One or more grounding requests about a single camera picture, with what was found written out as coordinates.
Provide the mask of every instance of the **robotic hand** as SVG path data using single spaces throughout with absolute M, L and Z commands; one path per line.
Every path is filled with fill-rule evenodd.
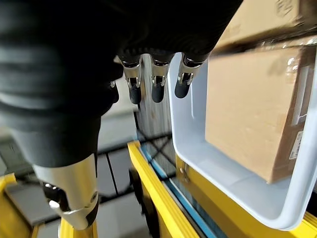
M 152 56 L 152 98 L 163 99 L 169 63 L 182 52 L 175 94 L 186 96 L 242 0 L 2 1 L 0 118 L 43 184 L 49 205 L 75 229 L 96 218 L 101 116 L 122 75 L 141 100 L 141 55 Z

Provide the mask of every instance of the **gray floor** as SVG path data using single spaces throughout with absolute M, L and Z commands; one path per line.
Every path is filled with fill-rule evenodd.
M 129 184 L 128 169 L 131 167 L 128 150 L 109 154 L 118 191 Z M 34 185 L 9 188 L 9 193 L 26 218 L 37 222 L 55 213 L 46 203 L 43 191 Z M 115 194 L 107 159 L 98 159 L 98 190 L 106 195 Z M 100 238 L 148 238 L 149 232 L 145 218 L 141 216 L 141 207 L 134 194 L 104 203 L 97 216 Z M 41 227 L 38 238 L 56 238 L 59 221 Z

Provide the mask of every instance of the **clear plastic tape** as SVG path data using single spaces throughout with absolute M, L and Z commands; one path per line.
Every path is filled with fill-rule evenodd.
M 277 42 L 275 39 L 267 40 L 259 43 L 255 48 L 256 51 L 270 51 L 276 49 L 284 49 L 298 46 L 311 46 L 317 45 L 317 35 L 307 36 L 297 39 L 290 39 Z

